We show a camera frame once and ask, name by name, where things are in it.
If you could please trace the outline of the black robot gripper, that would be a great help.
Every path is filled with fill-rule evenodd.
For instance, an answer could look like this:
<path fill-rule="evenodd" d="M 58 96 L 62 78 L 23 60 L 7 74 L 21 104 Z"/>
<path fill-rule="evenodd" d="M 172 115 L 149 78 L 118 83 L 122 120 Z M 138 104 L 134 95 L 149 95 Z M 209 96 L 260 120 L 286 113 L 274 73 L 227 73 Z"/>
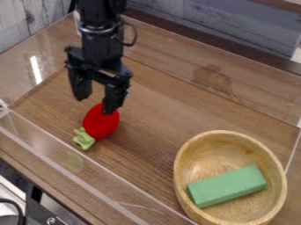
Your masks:
<path fill-rule="evenodd" d="M 134 41 L 124 41 L 125 25 L 80 25 L 82 45 L 69 46 L 66 67 L 69 69 L 73 95 L 78 101 L 93 94 L 93 81 L 105 85 L 102 112 L 113 114 L 129 94 L 132 71 L 122 64 L 124 48 Z"/>

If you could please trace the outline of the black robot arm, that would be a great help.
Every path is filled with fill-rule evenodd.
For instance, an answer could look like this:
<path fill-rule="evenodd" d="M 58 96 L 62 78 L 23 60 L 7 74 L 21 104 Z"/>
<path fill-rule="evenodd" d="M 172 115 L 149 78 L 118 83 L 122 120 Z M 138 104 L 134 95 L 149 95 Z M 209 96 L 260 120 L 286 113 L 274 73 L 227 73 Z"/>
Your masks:
<path fill-rule="evenodd" d="M 105 86 L 102 113 L 113 114 L 124 105 L 132 87 L 130 69 L 122 63 L 124 48 L 136 44 L 124 41 L 125 26 L 122 19 L 128 0 L 77 0 L 81 19 L 78 30 L 82 46 L 65 48 L 66 68 L 78 101 L 93 94 L 93 81 Z"/>

